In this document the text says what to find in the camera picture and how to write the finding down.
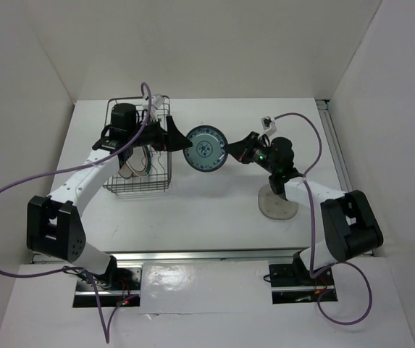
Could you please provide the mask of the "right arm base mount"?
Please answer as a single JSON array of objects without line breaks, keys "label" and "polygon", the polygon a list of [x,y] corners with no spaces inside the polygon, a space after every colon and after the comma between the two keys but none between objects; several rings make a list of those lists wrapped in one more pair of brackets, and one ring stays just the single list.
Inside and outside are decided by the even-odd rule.
[{"label": "right arm base mount", "polygon": [[311,278],[302,262],[269,264],[269,272],[262,279],[271,286],[272,304],[304,304],[338,301],[331,270]]}]

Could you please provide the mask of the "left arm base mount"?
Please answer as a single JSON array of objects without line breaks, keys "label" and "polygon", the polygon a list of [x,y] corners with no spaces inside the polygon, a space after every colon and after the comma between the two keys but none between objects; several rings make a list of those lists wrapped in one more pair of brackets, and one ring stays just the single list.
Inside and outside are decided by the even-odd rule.
[{"label": "left arm base mount", "polygon": [[[117,285],[105,285],[94,278],[101,306],[114,307],[122,301],[123,307],[139,307],[141,304],[142,265],[131,265],[127,268],[129,275],[117,282]],[[91,281],[85,274],[77,278],[72,302],[73,308],[97,308],[96,294]]]}]

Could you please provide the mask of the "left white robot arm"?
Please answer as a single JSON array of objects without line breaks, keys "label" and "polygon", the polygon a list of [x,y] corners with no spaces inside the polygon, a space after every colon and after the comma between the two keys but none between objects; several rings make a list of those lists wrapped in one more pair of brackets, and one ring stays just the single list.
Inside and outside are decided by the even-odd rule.
[{"label": "left white robot arm", "polygon": [[78,267],[82,274],[90,273],[102,289],[120,286],[130,279],[130,271],[119,268],[114,256],[87,242],[81,221],[85,208],[105,182],[122,169],[135,147],[176,152],[191,145],[172,116],[167,116],[162,127],[158,120],[151,119],[147,109],[139,112],[128,103],[114,106],[110,123],[80,169],[48,196],[34,196],[29,201],[28,249],[64,260]]}]

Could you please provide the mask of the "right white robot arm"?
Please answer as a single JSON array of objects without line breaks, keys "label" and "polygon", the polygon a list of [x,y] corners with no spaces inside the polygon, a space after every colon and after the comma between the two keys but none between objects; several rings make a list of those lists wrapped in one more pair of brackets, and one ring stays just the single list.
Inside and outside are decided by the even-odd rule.
[{"label": "right white robot arm", "polygon": [[324,238],[293,255],[291,275],[307,284],[317,272],[337,262],[346,262],[383,245],[384,236],[366,195],[344,192],[308,181],[294,165],[292,142],[277,137],[270,144],[252,132],[225,151],[242,164],[255,163],[269,173],[273,194],[311,210],[311,240],[317,232]]}]

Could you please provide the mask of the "clear glass square plate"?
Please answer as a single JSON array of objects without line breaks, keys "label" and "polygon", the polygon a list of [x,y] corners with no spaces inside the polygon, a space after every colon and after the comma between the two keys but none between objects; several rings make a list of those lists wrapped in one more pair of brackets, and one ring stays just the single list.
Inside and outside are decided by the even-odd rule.
[{"label": "clear glass square plate", "polygon": [[275,195],[269,185],[259,189],[258,207],[262,215],[271,220],[290,220],[298,213],[297,203]]}]

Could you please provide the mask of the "orange sunburst pattern plate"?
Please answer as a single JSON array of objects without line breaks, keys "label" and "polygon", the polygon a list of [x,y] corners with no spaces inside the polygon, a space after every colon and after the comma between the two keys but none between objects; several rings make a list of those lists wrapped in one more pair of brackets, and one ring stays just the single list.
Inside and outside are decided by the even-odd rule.
[{"label": "orange sunburst pattern plate", "polygon": [[130,180],[134,176],[138,175],[138,171],[134,170],[133,167],[130,165],[130,161],[127,160],[118,171],[118,175],[125,180]]}]

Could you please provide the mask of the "blue floral small plate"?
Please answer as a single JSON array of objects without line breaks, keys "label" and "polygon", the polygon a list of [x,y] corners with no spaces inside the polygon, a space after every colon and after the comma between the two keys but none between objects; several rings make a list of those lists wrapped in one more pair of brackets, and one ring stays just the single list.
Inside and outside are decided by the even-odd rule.
[{"label": "blue floral small plate", "polygon": [[186,137],[191,141],[192,147],[184,149],[183,155],[193,169],[202,173],[211,173],[226,163],[227,139],[218,128],[200,125],[190,130]]}]

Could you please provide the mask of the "teal red rimmed plate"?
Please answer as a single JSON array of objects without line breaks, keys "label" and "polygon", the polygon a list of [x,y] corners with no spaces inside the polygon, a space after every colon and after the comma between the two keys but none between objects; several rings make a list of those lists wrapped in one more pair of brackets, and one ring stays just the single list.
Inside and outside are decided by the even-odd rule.
[{"label": "teal red rimmed plate", "polygon": [[134,148],[133,154],[125,163],[126,168],[134,175],[144,178],[151,173],[152,158],[148,146]]}]

